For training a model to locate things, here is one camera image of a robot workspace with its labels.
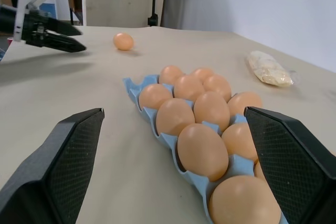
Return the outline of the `brown egg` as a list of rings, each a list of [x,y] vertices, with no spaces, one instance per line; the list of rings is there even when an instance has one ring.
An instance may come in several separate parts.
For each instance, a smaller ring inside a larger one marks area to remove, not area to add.
[[[228,151],[222,138],[209,126],[194,123],[184,128],[177,140],[183,168],[214,182],[228,169]]]
[[[232,89],[229,82],[221,75],[214,74],[205,79],[203,87],[206,91],[214,91],[228,102],[232,97]]]
[[[206,67],[200,67],[191,72],[191,75],[196,77],[201,83],[204,83],[207,78],[214,74],[215,72],[212,69]]]
[[[169,65],[161,70],[159,74],[159,83],[175,85],[176,81],[184,75],[185,73],[183,73],[179,67]]]
[[[113,37],[113,43],[118,50],[128,51],[134,46],[133,38],[126,33],[118,33]]]
[[[252,91],[245,91],[235,94],[228,102],[230,116],[236,114],[244,115],[245,107],[254,106],[257,108],[263,107],[261,97]]]
[[[171,98],[163,102],[156,114],[157,134],[179,136],[181,131],[195,123],[191,106],[183,99]]]
[[[262,179],[263,181],[266,182],[266,179],[265,179],[264,173],[261,169],[261,165],[260,165],[259,160],[257,161],[257,163],[254,166],[254,174],[255,174],[255,177],[257,177],[259,179]]]
[[[222,134],[229,155],[239,155],[257,162],[257,151],[248,123],[236,123],[229,126]]]
[[[173,98],[171,91],[164,85],[150,84],[140,92],[139,107],[141,111],[144,108],[158,110],[166,100],[171,98]]]
[[[281,210],[269,186],[247,175],[221,182],[208,205],[214,224],[279,224]]]
[[[174,84],[174,97],[195,102],[205,92],[201,81],[192,75],[179,77]]]
[[[214,91],[201,94],[194,103],[193,112],[196,123],[205,121],[216,124],[221,132],[229,126],[230,111],[227,102]]]

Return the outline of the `clear bag of pale food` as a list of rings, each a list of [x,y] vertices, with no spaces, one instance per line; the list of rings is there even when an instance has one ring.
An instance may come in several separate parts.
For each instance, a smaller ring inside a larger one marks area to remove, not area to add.
[[[245,57],[249,71],[262,83],[280,88],[296,86],[300,75],[281,65],[272,55],[262,51],[251,51]]]

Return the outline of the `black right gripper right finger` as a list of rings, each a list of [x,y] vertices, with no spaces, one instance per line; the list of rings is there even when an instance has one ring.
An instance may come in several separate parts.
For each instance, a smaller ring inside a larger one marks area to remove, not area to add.
[[[297,119],[252,106],[244,116],[288,224],[336,224],[336,156]]]

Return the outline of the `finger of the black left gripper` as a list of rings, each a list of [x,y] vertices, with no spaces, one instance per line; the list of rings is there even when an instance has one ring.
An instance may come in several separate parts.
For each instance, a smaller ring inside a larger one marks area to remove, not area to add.
[[[65,36],[79,36],[82,34],[81,31],[72,24],[54,18],[48,18],[46,29]]]
[[[47,47],[51,49],[56,49],[64,52],[81,52],[85,51],[87,48],[78,42],[77,40],[63,35],[55,35],[49,32],[34,32],[33,42],[35,46]]]

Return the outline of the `blue egg carton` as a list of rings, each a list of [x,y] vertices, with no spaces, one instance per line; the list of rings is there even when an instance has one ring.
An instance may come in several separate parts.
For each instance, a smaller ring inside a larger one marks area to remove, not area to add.
[[[141,116],[150,123],[152,132],[156,139],[162,143],[164,146],[169,148],[172,153],[174,165],[179,172],[179,174],[184,177],[184,179],[192,185],[200,194],[203,202],[203,208],[205,212],[206,219],[209,224],[214,224],[209,211],[208,211],[208,203],[210,197],[214,191],[214,189],[224,180],[240,175],[250,175],[254,176],[254,166],[255,163],[252,160],[243,158],[239,155],[233,154],[229,156],[229,163],[228,163],[228,170],[226,173],[218,180],[214,182],[210,182],[209,179],[205,176],[196,175],[190,171],[184,170],[182,164],[179,160],[177,154],[177,136],[168,135],[168,134],[160,134],[158,135],[155,126],[155,119],[157,110],[144,108],[142,111],[139,107],[139,95],[140,92],[150,84],[157,84],[159,82],[159,76],[156,74],[150,74],[145,76],[143,81],[140,84],[135,84],[130,78],[124,78],[123,83],[129,98],[132,102],[136,105],[138,111],[140,112]],[[222,136],[222,132],[219,130],[219,127],[216,124],[208,123],[203,121],[204,125],[209,126],[212,128],[219,136]],[[247,123],[246,118],[243,115],[236,114],[230,118],[229,126],[236,124],[236,123]]]

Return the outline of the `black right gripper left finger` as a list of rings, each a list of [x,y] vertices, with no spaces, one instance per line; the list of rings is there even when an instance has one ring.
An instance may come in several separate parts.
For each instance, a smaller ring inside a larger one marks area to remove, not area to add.
[[[56,124],[0,190],[0,224],[76,224],[103,120],[95,108]]]

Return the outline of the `blue box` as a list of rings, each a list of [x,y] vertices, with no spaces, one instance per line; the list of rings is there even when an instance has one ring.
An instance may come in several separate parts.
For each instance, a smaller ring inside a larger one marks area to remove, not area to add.
[[[43,12],[49,13],[50,17],[55,19],[57,18],[57,8],[55,0],[46,0],[39,6],[39,9]]]

